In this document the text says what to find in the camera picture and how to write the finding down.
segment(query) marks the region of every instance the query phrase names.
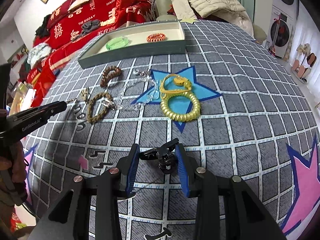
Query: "open box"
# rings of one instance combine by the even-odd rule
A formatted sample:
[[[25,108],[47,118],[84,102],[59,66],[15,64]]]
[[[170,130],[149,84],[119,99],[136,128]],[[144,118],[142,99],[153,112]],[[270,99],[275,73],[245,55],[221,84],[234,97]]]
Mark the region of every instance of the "open box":
[[[147,42],[147,37],[153,33],[163,33],[166,39]],[[107,50],[107,42],[117,37],[128,38],[129,44],[123,48]],[[126,58],[184,54],[185,47],[185,33],[179,21],[149,22],[105,33],[80,54],[78,62],[85,69]]]

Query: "yellow bracelet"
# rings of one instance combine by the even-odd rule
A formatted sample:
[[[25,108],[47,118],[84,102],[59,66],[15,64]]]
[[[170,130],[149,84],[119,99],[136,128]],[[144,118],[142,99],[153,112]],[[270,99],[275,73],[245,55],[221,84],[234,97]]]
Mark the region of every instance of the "yellow bracelet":
[[[164,88],[164,82],[170,78],[175,77],[173,82],[177,86],[184,86],[186,89],[175,89],[175,90],[166,90]],[[196,95],[191,92],[192,83],[184,77],[181,77],[177,74],[169,74],[167,75],[164,80],[161,81],[160,85],[160,92],[161,92],[161,103],[160,103],[160,109],[164,113],[165,116],[169,117],[170,119],[177,121],[177,122],[188,122],[194,119],[197,119],[200,115],[200,101],[196,97]],[[173,112],[168,105],[168,101],[172,97],[186,97],[190,99],[192,103],[192,109],[187,114],[178,114]]]

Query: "transparent beaded bracelet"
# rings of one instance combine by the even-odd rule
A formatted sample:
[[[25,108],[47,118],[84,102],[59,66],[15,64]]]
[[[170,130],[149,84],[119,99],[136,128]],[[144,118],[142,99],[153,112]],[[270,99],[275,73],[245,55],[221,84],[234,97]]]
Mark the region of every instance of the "transparent beaded bracelet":
[[[137,83],[140,82],[151,82],[151,84],[153,85],[154,89],[149,92],[147,94],[147,100],[143,103],[135,103],[132,104],[130,106],[123,106],[122,100],[124,97],[124,93],[127,90],[127,88],[129,87],[133,87],[134,85],[136,85]],[[102,105],[109,107],[113,110],[117,110],[117,109],[121,109],[124,111],[139,111],[143,106],[145,106],[146,104],[150,103],[152,100],[157,100],[159,98],[160,94],[159,94],[159,82],[157,80],[153,80],[150,77],[141,77],[141,78],[137,78],[134,81],[128,82],[120,91],[119,95],[117,96],[117,99],[115,101],[109,101],[108,99],[105,99],[101,102]]]

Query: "blue gripper pad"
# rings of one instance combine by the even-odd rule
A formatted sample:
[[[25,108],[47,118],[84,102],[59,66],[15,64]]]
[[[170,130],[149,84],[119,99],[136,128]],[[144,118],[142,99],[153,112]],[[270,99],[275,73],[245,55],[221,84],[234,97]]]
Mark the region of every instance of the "blue gripper pad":
[[[137,147],[135,148],[134,155],[131,159],[131,163],[130,163],[130,167],[127,175],[127,184],[125,187],[125,191],[128,195],[132,192],[134,182],[136,180],[136,174],[137,174],[138,165],[139,165],[139,154],[140,154],[140,147],[139,145],[137,145]]]
[[[187,169],[184,165],[184,162],[183,162],[184,160],[183,160],[183,157],[181,155],[181,152],[180,152],[178,145],[176,146],[175,155],[178,160],[177,169],[178,169],[178,175],[179,175],[179,179],[180,179],[182,192],[185,195],[185,197],[189,197],[189,195],[190,195],[189,177],[188,177]]]

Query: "yellow star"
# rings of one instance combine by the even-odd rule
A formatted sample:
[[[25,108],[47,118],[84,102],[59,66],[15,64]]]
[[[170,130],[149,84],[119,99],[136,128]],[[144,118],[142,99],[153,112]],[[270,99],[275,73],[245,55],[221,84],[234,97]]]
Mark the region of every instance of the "yellow star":
[[[182,19],[182,20],[180,20],[180,22],[193,24],[194,22],[199,22],[199,21],[192,19],[192,18],[189,18],[189,19]]]

